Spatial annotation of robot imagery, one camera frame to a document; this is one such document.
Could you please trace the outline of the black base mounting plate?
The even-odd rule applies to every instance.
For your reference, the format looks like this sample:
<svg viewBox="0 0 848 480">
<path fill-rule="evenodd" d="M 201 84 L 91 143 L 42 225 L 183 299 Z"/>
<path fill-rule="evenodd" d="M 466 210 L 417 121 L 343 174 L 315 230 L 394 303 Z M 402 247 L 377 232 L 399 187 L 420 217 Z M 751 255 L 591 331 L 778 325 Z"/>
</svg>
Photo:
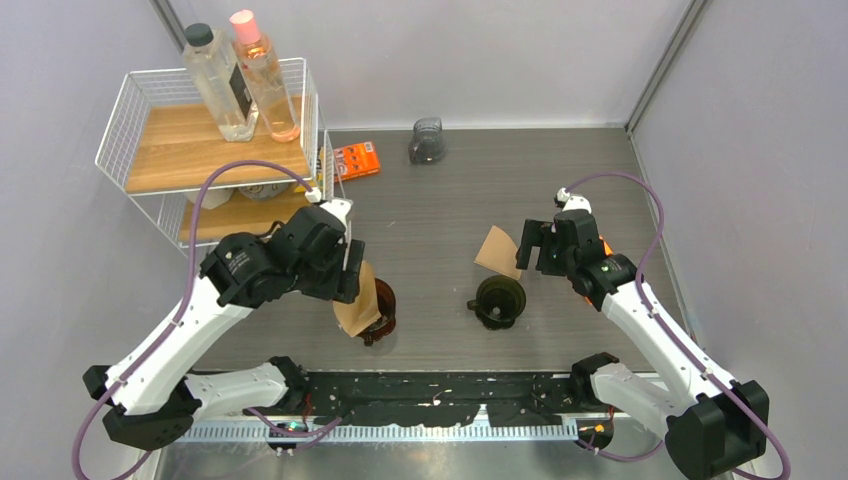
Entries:
<svg viewBox="0 0 848 480">
<path fill-rule="evenodd" d="M 485 413 L 493 427 L 553 426 L 563 415 L 609 409 L 579 401 L 569 375 L 554 372 L 309 372 L 266 416 L 313 416 L 324 425 L 447 428 Z"/>
</svg>

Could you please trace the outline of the brown plastic coffee dripper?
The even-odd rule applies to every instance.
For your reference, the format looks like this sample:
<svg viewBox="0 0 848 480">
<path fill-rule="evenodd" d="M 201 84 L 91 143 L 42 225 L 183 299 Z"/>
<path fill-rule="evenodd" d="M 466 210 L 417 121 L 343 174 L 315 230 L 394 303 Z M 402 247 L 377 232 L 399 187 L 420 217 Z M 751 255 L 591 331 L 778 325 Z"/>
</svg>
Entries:
<svg viewBox="0 0 848 480">
<path fill-rule="evenodd" d="M 396 328 L 396 296 L 391 286 L 375 279 L 378 319 L 358 334 L 365 347 L 372 347 Z"/>
</svg>

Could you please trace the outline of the brown paper coffee filter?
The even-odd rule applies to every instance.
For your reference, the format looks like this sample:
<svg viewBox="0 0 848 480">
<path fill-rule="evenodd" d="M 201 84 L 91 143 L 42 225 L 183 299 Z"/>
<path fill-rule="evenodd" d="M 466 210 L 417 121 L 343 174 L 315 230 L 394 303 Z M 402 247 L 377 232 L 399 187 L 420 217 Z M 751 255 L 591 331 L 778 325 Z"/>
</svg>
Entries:
<svg viewBox="0 0 848 480">
<path fill-rule="evenodd" d="M 359 294 L 351 304 L 334 301 L 333 312 L 340 329 L 351 338 L 358 336 L 381 318 L 376 277 L 373 267 L 367 261 L 361 264 Z"/>
<path fill-rule="evenodd" d="M 497 274 L 519 280 L 521 270 L 516 267 L 518 246 L 501 228 L 492 226 L 482 243 L 474 263 Z"/>
</svg>

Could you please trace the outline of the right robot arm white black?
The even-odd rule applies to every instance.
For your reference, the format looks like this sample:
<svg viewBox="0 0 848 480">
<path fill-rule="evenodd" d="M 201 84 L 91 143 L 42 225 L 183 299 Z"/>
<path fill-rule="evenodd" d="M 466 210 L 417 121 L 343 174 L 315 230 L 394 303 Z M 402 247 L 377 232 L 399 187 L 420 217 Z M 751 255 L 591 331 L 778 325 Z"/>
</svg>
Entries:
<svg viewBox="0 0 848 480">
<path fill-rule="evenodd" d="M 712 361 L 671 319 L 625 255 L 615 254 L 586 209 L 564 210 L 550 221 L 527 219 L 516 254 L 526 270 L 565 277 L 573 290 L 621 329 L 648 360 L 657 386 L 602 352 L 572 367 L 571 397 L 584 410 L 614 406 L 662 440 L 688 479 L 711 479 L 762 456 L 760 423 L 770 400 L 755 381 L 741 383 Z"/>
</svg>

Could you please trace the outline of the pink bottle pink cap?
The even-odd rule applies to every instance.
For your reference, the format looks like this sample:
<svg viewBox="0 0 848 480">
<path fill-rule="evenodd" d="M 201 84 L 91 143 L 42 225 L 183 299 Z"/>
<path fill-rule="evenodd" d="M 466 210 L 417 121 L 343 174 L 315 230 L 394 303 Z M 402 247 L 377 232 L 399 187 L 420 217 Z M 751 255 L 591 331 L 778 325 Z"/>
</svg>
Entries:
<svg viewBox="0 0 848 480">
<path fill-rule="evenodd" d="M 229 22 L 241 71 L 269 135 L 280 143 L 294 141 L 300 136 L 299 120 L 270 38 L 251 10 L 235 12 Z"/>
</svg>

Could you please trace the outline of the round tin on shelf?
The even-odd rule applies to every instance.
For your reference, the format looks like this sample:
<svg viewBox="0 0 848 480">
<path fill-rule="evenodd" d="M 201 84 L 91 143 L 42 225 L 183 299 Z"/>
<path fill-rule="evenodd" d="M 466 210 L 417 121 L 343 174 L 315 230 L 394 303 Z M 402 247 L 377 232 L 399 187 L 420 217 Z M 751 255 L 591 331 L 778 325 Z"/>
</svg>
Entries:
<svg viewBox="0 0 848 480">
<path fill-rule="evenodd" d="M 265 202 L 280 196 L 290 188 L 289 183 L 274 183 L 239 187 L 239 192 L 247 199 Z"/>
</svg>

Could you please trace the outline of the clear bottle black cap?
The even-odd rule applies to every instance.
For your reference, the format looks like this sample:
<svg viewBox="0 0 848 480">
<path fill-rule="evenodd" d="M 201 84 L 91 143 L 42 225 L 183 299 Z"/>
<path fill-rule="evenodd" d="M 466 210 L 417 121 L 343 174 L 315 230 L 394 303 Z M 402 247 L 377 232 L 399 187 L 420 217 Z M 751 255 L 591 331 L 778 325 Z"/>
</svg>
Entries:
<svg viewBox="0 0 848 480">
<path fill-rule="evenodd" d="M 186 71 L 220 134 L 228 142 L 250 141 L 258 110 L 229 36 L 205 23 L 187 26 L 184 36 Z"/>
</svg>

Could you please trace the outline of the dark green coffee dripper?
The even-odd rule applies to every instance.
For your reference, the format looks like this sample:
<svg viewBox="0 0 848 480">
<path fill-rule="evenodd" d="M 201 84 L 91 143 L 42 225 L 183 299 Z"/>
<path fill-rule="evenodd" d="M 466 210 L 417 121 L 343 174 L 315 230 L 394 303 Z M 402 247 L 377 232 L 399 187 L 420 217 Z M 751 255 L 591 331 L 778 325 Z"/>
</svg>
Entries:
<svg viewBox="0 0 848 480">
<path fill-rule="evenodd" d="M 526 307 L 526 292 L 518 280 L 494 275 L 483 280 L 466 307 L 489 330 L 510 329 Z"/>
</svg>

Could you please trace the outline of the grey plastic measuring cup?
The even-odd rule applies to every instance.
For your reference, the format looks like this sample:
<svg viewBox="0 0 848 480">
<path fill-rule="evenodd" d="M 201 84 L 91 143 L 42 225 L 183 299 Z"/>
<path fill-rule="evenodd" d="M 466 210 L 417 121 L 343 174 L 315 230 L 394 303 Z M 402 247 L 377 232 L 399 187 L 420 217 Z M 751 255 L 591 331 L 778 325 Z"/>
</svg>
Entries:
<svg viewBox="0 0 848 480">
<path fill-rule="evenodd" d="M 441 161 L 447 153 L 442 120 L 426 117 L 413 125 L 413 137 L 408 145 L 409 161 L 412 164 L 429 164 Z"/>
</svg>

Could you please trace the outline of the orange Scrub Daddy sponge package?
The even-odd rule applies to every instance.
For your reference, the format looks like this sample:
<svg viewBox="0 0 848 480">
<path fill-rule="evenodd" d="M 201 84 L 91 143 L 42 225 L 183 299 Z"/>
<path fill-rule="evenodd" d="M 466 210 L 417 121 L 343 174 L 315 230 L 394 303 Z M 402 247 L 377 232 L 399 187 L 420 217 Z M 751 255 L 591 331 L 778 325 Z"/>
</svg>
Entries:
<svg viewBox="0 0 848 480">
<path fill-rule="evenodd" d="M 597 311 L 602 309 L 604 298 L 614 289 L 609 272 L 603 270 L 607 267 L 608 257 L 606 243 L 603 238 L 600 238 L 587 250 L 587 257 L 582 260 L 580 267 L 580 272 L 587 284 L 585 296 Z"/>
</svg>

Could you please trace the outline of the white jug on shelf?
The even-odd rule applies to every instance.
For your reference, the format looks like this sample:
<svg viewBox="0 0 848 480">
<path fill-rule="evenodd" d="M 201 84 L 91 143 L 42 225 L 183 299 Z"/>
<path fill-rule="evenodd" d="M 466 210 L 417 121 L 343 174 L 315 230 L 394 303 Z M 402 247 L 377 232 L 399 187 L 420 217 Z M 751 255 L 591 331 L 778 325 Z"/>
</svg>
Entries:
<svg viewBox="0 0 848 480">
<path fill-rule="evenodd" d="M 185 198 L 192 205 L 200 205 L 202 209 L 213 210 L 227 203 L 235 190 L 233 188 L 209 189 L 199 200 L 200 191 L 185 192 Z"/>
</svg>

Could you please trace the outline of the small orange box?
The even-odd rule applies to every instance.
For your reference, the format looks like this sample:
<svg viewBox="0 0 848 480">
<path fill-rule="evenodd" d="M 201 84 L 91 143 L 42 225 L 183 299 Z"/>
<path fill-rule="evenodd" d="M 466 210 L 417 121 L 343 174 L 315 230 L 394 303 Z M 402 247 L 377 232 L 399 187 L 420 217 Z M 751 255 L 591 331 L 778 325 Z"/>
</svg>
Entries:
<svg viewBox="0 0 848 480">
<path fill-rule="evenodd" d="M 381 172 L 381 163 L 371 141 L 347 145 L 333 151 L 341 181 L 373 176 Z"/>
</svg>

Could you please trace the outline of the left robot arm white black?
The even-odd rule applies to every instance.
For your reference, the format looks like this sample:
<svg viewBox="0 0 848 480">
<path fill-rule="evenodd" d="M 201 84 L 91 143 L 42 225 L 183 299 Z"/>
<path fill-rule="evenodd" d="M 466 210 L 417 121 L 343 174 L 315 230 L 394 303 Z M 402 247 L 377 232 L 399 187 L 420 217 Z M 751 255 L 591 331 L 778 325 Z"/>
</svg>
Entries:
<svg viewBox="0 0 848 480">
<path fill-rule="evenodd" d="M 265 303 L 298 292 L 350 304 L 359 293 L 364 244 L 351 236 L 353 203 L 332 199 L 299 208 L 263 238 L 233 233 L 199 265 L 188 297 L 121 362 L 83 375 L 93 398 L 110 409 L 102 422 L 119 444 L 153 451 L 195 423 L 249 408 L 298 412 L 310 387 L 287 356 L 219 374 L 193 372 L 228 330 Z"/>
</svg>

